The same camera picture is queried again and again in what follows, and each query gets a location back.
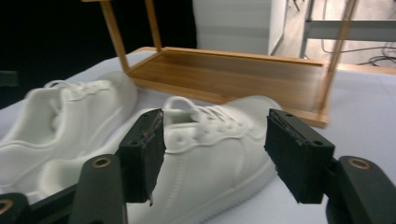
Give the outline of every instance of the floor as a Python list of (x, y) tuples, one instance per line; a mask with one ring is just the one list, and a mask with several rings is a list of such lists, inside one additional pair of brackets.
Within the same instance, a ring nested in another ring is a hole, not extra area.
[[(340, 20), (346, 1), (343, 0), (316, 0), (313, 10), (313, 20)], [(279, 45), (275, 55), (286, 57), (299, 57), (300, 46), (304, 30), (304, 18), (307, 8), (307, 1), (297, 0), (300, 11), (290, 0), (286, 18), (285, 34), (282, 43)], [(355, 20), (396, 20), (396, 1), (393, 0), (360, 0)], [(309, 39), (305, 51), (305, 57), (317, 60), (330, 60), (331, 54), (325, 52), (332, 51), (333, 40)], [(374, 47), (393, 47), (396, 43), (368, 42), (368, 41), (347, 41), (343, 50), (365, 49)], [(385, 49), (388, 56), (396, 57), (396, 49)], [(346, 52), (341, 55), (340, 63), (368, 63), (376, 56), (383, 56), (382, 49), (367, 49), (354, 52)], [(375, 64), (379, 66), (396, 67), (396, 60), (380, 61)]]

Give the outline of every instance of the sneaker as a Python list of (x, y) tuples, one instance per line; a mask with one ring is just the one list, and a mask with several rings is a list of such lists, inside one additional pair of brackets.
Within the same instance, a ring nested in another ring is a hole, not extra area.
[(87, 83), (52, 81), (30, 91), (17, 122), (0, 142), (0, 189), (22, 192), (33, 203), (46, 161), (80, 158), (104, 146), (115, 151), (118, 145), (107, 145), (107, 139), (131, 117), (136, 99), (134, 83), (121, 72)]
[[(182, 103), (188, 109), (176, 109)], [(199, 223), (245, 201), (276, 176), (265, 152), (270, 108), (264, 96), (198, 106), (182, 97), (164, 105), (163, 167), (153, 205), (128, 204), (134, 224)]]
[(123, 137), (130, 131), (140, 115), (145, 112), (148, 112), (148, 110), (141, 110), (126, 120), (102, 147), (98, 147), (96, 150), (73, 160), (55, 159), (46, 162), (36, 181), (38, 199), (43, 200), (52, 194), (77, 184), (85, 161), (99, 155), (114, 154), (119, 148)]

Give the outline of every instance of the wooden leg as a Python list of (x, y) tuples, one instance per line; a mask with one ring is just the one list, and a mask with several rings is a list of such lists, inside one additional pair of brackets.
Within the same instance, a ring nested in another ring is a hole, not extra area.
[(325, 103), (329, 100), (330, 95), (330, 86), (332, 85), (332, 81), (334, 78), (334, 73), (338, 61), (340, 59), (340, 52), (344, 46), (344, 41), (347, 39), (349, 35), (349, 30), (352, 25), (352, 18), (355, 13), (356, 6), (358, 4), (358, 0), (348, 0), (346, 3), (346, 8), (344, 10), (343, 22), (341, 23), (340, 33), (338, 34), (337, 41), (335, 42), (332, 58), (330, 60), (329, 68), (327, 70), (327, 74), (324, 81), (324, 94), (323, 99), (321, 100), (323, 109), (326, 105)]
[(148, 11), (148, 21), (151, 28), (154, 46), (157, 49), (157, 52), (161, 52), (163, 50), (163, 46), (161, 43), (160, 32), (158, 30), (157, 18), (155, 16), (155, 9), (152, 0), (146, 0), (146, 8)]
[(116, 50), (117, 56), (119, 56), (122, 70), (126, 73), (129, 70), (129, 64), (126, 60), (125, 47), (122, 43), (122, 38), (120, 35), (119, 26), (117, 25), (116, 17), (114, 16), (113, 7), (109, 1), (100, 2), (100, 6), (102, 8), (103, 15), (105, 16), (107, 29), (110, 32), (114, 49)]

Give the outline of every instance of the wooden tray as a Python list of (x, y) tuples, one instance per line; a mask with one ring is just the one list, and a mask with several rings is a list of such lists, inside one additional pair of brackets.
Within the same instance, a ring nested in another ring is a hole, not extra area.
[(302, 59), (164, 48), (127, 74), (139, 87), (214, 104), (265, 95), (309, 124), (323, 127), (328, 122), (320, 101), (325, 66)]

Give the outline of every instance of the white tablecloth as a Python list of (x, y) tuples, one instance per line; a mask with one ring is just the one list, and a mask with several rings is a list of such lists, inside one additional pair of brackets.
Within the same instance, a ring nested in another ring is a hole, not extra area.
[[(130, 53), (135, 64), (152, 51)], [(90, 81), (101, 75), (120, 71), (117, 58), (103, 61), (69, 81)], [(136, 111), (162, 107), (169, 95), (139, 89)], [(18, 117), (23, 101), (0, 110), (0, 139)], [(315, 128), (336, 145), (334, 157), (351, 155), (375, 162), (396, 183), (396, 76), (337, 71), (332, 85), (330, 122), (325, 129)], [(327, 223), (325, 205), (297, 204), (283, 182), (276, 177), (258, 195), (209, 220), (220, 223)]]

